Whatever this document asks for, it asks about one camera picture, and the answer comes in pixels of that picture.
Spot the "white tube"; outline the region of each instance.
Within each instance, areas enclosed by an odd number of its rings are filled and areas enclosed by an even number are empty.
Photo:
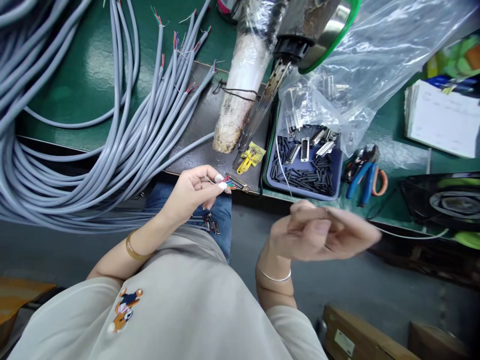
[[[286,5],[286,0],[248,0],[243,8],[213,137],[213,149],[220,153],[230,154],[240,139],[272,58]]]

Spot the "cardboard box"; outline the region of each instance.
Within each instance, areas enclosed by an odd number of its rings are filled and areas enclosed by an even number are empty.
[[[0,277],[0,349],[10,338],[19,309],[54,287],[49,283]]]
[[[383,332],[352,314],[325,307],[324,348],[334,360],[420,360]]]
[[[421,360],[468,360],[463,342],[438,327],[410,323],[408,348]]]

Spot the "clear plastic bag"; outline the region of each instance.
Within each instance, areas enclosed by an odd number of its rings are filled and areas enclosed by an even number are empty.
[[[213,149],[230,154],[255,103],[272,59],[288,0],[244,0]]]
[[[476,0],[364,0],[355,23],[314,71],[279,90],[277,134],[325,125],[351,156],[376,112],[475,11]]]

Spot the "yellow clamp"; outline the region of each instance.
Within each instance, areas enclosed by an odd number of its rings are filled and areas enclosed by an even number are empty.
[[[253,142],[250,142],[248,150],[241,155],[241,158],[245,160],[242,161],[236,170],[236,173],[241,175],[250,168],[250,165],[253,165],[254,167],[257,166],[257,164],[262,161],[264,155],[264,149],[258,145],[255,145]]]

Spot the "black fan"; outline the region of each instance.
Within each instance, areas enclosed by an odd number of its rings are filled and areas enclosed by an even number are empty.
[[[409,176],[399,186],[415,222],[480,232],[480,171]]]

